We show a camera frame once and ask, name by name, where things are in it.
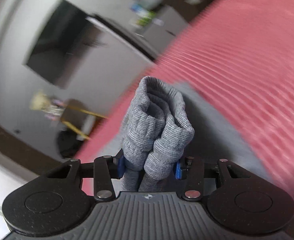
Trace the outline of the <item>grey knit pants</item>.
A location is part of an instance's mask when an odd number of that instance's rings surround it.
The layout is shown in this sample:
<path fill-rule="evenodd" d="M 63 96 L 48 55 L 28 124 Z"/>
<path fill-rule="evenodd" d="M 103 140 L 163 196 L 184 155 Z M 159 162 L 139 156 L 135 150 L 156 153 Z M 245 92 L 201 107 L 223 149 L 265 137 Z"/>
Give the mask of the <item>grey knit pants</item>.
<path fill-rule="evenodd" d="M 207 163 L 226 158 L 271 181 L 235 127 L 185 82 L 141 79 L 119 131 L 100 154 L 119 150 L 125 173 L 113 180 L 116 192 L 163 191 L 174 163 L 184 154 Z"/>

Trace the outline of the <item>grey cabinet with round knob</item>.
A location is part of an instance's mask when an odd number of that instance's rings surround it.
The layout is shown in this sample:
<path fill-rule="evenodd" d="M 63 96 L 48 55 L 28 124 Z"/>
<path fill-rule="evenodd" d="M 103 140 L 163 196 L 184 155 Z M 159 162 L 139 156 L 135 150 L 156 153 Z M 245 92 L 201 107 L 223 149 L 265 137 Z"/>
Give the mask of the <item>grey cabinet with round knob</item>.
<path fill-rule="evenodd" d="M 161 54 L 187 26 L 188 22 L 173 7 L 166 5 L 136 34 L 147 42 L 155 53 Z"/>

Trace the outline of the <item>cream flower bouquet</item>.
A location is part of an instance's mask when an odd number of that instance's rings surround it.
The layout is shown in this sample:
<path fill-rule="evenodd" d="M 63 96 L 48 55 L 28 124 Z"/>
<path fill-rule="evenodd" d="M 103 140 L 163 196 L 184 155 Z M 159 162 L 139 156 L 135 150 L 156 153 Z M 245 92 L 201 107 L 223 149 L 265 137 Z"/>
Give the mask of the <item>cream flower bouquet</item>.
<path fill-rule="evenodd" d="M 41 90 L 34 94 L 29 107 L 31 110 L 42 111 L 55 116 L 58 116 L 60 113 L 59 107 Z"/>

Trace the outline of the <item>round white side table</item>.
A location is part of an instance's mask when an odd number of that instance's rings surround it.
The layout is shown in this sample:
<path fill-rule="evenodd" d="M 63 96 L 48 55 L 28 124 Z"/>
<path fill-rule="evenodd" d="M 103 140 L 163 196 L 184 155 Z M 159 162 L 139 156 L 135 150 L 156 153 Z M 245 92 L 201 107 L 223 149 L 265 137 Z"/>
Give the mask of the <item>round white side table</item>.
<path fill-rule="evenodd" d="M 108 116 L 87 109 L 86 105 L 76 99 L 64 102 L 64 111 L 59 121 L 83 140 L 91 140 L 91 131 Z"/>

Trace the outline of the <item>green plant in pot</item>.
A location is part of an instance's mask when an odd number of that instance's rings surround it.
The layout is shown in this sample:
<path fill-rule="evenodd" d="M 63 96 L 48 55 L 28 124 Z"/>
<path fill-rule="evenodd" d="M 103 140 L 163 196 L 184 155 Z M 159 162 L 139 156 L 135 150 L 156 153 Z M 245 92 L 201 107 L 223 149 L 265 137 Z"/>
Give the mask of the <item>green plant in pot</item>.
<path fill-rule="evenodd" d="M 143 14 L 138 15 L 136 20 L 134 20 L 134 25 L 137 28 L 144 27 L 148 25 L 155 16 L 156 16 L 156 13 L 154 11 L 144 12 Z"/>

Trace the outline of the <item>black wall television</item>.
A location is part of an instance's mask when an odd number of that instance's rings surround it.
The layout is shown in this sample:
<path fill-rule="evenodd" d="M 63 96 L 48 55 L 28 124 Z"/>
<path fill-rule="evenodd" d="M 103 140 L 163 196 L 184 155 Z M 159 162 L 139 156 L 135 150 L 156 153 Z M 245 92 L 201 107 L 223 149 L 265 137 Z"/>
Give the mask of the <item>black wall television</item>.
<path fill-rule="evenodd" d="M 60 0 L 34 43 L 26 65 L 48 83 L 65 89 L 88 51 L 104 46 L 99 41 L 101 35 L 102 31 L 83 10 Z"/>

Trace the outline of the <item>pink ribbed bed blanket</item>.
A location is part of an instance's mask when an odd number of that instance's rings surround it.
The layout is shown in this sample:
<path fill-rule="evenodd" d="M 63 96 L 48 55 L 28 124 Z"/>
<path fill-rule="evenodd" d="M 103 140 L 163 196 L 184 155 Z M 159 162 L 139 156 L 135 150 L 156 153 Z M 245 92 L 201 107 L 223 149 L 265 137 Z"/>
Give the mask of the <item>pink ribbed bed blanket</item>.
<path fill-rule="evenodd" d="M 294 199 L 294 0 L 216 0 L 144 75 L 207 103 Z"/>

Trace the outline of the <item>blue white box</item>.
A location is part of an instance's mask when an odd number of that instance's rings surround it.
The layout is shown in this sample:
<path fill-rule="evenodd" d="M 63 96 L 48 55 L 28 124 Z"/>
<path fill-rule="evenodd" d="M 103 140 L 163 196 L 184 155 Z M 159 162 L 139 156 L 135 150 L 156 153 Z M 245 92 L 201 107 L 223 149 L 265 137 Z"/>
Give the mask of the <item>blue white box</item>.
<path fill-rule="evenodd" d="M 150 17 L 150 11 L 143 8 L 140 4 L 134 3 L 130 7 L 131 11 L 137 14 L 139 17 Z"/>

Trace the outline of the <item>black bag on floor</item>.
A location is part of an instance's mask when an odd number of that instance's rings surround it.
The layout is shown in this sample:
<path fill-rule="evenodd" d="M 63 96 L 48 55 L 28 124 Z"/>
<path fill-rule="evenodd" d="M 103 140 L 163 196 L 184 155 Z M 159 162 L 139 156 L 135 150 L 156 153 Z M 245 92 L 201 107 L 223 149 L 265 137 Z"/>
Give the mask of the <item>black bag on floor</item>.
<path fill-rule="evenodd" d="M 56 143 L 62 158 L 73 158 L 82 147 L 84 141 L 78 140 L 74 131 L 66 129 L 58 133 Z"/>

